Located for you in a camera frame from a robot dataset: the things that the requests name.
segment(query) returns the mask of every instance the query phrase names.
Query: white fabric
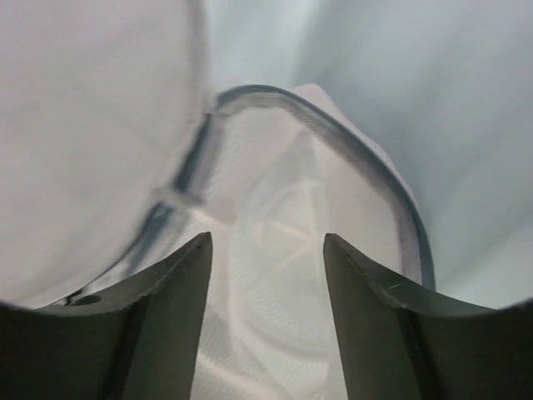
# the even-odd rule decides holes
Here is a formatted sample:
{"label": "white fabric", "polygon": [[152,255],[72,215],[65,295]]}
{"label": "white fabric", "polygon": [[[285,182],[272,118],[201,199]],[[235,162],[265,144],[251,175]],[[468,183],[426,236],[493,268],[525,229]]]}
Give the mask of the white fabric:
{"label": "white fabric", "polygon": [[389,153],[429,233],[440,292],[533,294],[528,0],[209,0],[218,88],[314,82]]}
{"label": "white fabric", "polygon": [[0,299],[39,307],[110,267],[203,119],[193,0],[0,5]]}
{"label": "white fabric", "polygon": [[[294,92],[386,159],[319,87]],[[201,201],[177,209],[188,220],[179,244],[202,231],[215,243],[192,399],[344,393],[341,369],[332,368],[340,361],[321,254],[325,233],[340,233],[399,273],[420,271],[411,214],[376,166],[358,150],[343,157],[329,144],[335,128],[288,101],[252,93],[222,105],[212,131],[221,142],[217,157],[201,160],[213,164]]]}

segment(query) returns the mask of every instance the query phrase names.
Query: black plastic piece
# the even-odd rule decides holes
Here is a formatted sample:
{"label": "black plastic piece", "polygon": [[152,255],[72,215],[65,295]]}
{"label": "black plastic piece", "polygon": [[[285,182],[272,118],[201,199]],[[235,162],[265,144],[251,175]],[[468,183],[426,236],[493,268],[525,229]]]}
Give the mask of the black plastic piece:
{"label": "black plastic piece", "polygon": [[203,233],[70,305],[1,303],[0,398],[189,398],[211,265]]}
{"label": "black plastic piece", "polygon": [[351,400],[533,398],[532,301],[490,310],[440,295],[337,235],[324,258]]}

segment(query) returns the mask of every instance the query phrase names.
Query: white mesh fabric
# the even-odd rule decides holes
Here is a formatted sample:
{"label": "white mesh fabric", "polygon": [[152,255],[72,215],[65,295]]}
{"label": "white mesh fabric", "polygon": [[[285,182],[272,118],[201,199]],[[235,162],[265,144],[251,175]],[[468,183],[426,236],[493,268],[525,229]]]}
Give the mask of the white mesh fabric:
{"label": "white mesh fabric", "polygon": [[[299,92],[331,106],[317,87]],[[193,400],[345,393],[321,255],[325,232],[340,232],[398,272],[405,263],[420,269],[411,216],[379,175],[363,159],[340,157],[322,140],[326,132],[276,101],[253,107],[245,96],[222,107],[218,157],[200,185],[205,197],[178,208],[187,220],[179,244],[202,231],[215,243]]]}

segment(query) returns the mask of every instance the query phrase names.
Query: white bag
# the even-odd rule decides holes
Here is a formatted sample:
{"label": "white bag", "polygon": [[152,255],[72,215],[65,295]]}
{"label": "white bag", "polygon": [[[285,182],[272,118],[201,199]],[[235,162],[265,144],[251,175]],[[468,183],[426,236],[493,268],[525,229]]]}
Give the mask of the white bag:
{"label": "white bag", "polygon": [[211,231],[192,398],[337,400],[324,233],[461,300],[533,292],[526,2],[30,3],[0,6],[3,301]]}

